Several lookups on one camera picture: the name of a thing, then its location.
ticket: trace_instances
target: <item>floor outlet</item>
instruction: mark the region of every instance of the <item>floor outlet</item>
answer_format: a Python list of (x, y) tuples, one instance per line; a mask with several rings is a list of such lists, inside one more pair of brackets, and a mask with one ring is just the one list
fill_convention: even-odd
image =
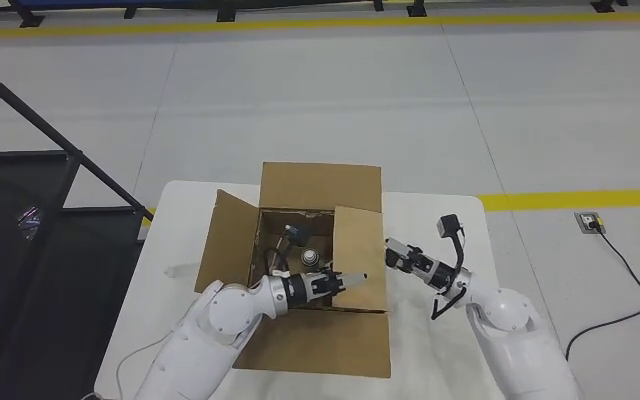
[(602, 224), (602, 219), (600, 215), (598, 215), (595, 211), (585, 211), (585, 212), (575, 212), (573, 215), (576, 216), (576, 221), (578, 221), (578, 225), (580, 226), (580, 230), (582, 233), (586, 234), (597, 234), (593, 228), (589, 227), (589, 223), (593, 221), (598, 221), (600, 223), (600, 228), (602, 229), (602, 233), (606, 233), (604, 229), (604, 225)]

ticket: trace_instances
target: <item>yellow floor line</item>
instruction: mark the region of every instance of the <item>yellow floor line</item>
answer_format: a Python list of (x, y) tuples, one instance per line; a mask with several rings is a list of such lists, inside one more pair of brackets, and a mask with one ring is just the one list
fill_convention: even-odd
[[(476, 197), (482, 201), (486, 212), (640, 207), (640, 190), (481, 194)], [(142, 223), (143, 226), (150, 224), (147, 219)]]
[(50, 36), (105, 35), (161, 35), (177, 33), (213, 33), (230, 31), (325, 29), (325, 28), (384, 28), (422, 25), (530, 25), (575, 24), (595, 22), (640, 22), (640, 13), (597, 14), (541, 14), (541, 15), (475, 15), (443, 17), (380, 17), (332, 18), (274, 21), (246, 21), (233, 23), (141, 24), (113, 26), (44, 26), (39, 28), (0, 28), (0, 38), (28, 38)]

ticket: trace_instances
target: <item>cardboard box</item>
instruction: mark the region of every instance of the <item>cardboard box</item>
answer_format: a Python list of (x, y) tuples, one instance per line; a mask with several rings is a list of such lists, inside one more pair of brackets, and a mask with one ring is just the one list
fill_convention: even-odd
[[(272, 321), (263, 318), (234, 367), (388, 378), (389, 321), (378, 167), (265, 163), (259, 208), (219, 190), (196, 281), (250, 286), (264, 274), (264, 248), (290, 224), (333, 269), (367, 273), (364, 284)], [(296, 249), (292, 273), (303, 272)]]

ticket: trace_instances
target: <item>concrete floor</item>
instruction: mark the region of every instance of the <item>concrete floor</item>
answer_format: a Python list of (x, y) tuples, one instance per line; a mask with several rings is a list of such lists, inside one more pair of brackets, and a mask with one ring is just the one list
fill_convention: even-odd
[[(202, 18), (187, 14), (181, 20)], [(259, 183), (266, 160), (381, 165), (387, 191), (629, 189), (640, 187), (639, 30), (12, 39), (0, 41), (0, 78), (150, 207), (174, 179)], [(4, 104), (0, 121), (0, 150), (55, 148)], [(117, 204), (86, 172), (67, 202)], [(640, 210), (596, 211), (640, 264)], [(580, 329), (640, 308), (640, 288), (599, 237), (580, 233), (572, 210), (487, 220), (501, 284), (532, 299), (563, 347)], [(576, 343), (571, 365), (587, 399), (638, 397), (639, 334), (637, 319)]]

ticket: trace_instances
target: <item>box flap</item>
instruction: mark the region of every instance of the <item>box flap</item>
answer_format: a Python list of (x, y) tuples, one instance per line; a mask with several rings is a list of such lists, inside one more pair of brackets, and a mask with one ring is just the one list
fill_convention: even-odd
[(333, 307), (387, 310), (382, 214), (336, 207), (333, 269), (343, 274), (364, 272), (367, 280), (332, 300)]
[(290, 310), (263, 318), (234, 367), (389, 378), (386, 314)]
[(247, 285), (258, 224), (258, 208), (218, 190), (195, 291), (219, 279)]
[(260, 207), (333, 210), (336, 205), (382, 212), (380, 167), (264, 163)]

